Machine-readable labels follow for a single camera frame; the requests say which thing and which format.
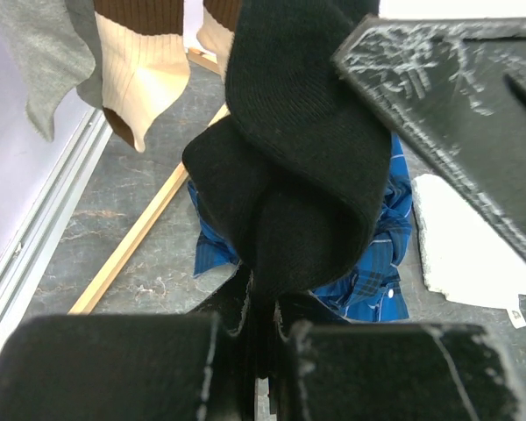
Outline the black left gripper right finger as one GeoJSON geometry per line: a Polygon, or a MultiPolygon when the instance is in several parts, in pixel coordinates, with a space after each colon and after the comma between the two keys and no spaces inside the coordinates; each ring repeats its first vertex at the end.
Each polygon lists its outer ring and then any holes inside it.
{"type": "Polygon", "coordinates": [[[281,420],[526,420],[501,343],[463,324],[350,323],[308,294],[275,305],[281,420]]]}

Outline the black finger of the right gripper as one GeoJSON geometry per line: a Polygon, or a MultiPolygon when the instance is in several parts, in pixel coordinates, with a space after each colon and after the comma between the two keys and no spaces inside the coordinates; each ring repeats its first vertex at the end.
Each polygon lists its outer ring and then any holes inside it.
{"type": "Polygon", "coordinates": [[[526,18],[368,17],[332,59],[526,262],[526,18]]]}

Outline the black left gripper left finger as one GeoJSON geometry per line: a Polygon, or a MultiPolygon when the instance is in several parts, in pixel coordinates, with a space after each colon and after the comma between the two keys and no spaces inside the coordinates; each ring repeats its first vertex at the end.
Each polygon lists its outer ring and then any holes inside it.
{"type": "Polygon", "coordinates": [[[46,316],[0,354],[0,420],[249,420],[250,272],[185,314],[46,316]]]}

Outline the black white striped sock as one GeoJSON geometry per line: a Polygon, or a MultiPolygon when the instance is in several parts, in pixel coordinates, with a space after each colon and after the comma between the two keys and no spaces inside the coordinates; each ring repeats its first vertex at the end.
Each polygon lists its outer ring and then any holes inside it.
{"type": "Polygon", "coordinates": [[[387,184],[387,128],[331,56],[375,1],[247,1],[225,80],[229,115],[183,161],[204,218],[271,302],[347,274],[387,184]]]}

